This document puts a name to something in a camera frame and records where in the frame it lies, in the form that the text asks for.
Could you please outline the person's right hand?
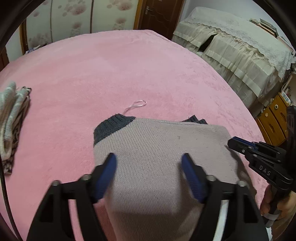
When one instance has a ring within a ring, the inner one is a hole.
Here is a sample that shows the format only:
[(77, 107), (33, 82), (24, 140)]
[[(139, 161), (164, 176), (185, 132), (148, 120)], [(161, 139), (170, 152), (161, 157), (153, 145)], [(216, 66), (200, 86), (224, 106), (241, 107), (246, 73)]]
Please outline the person's right hand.
[[(268, 185), (260, 205), (261, 215), (269, 213), (270, 202), (273, 199), (273, 196), (274, 194), (271, 185)], [(289, 196), (278, 203), (277, 208), (281, 211), (281, 214), (272, 226), (273, 240), (280, 240), (280, 237), (283, 235), (295, 215), (295, 192), (290, 192)]]

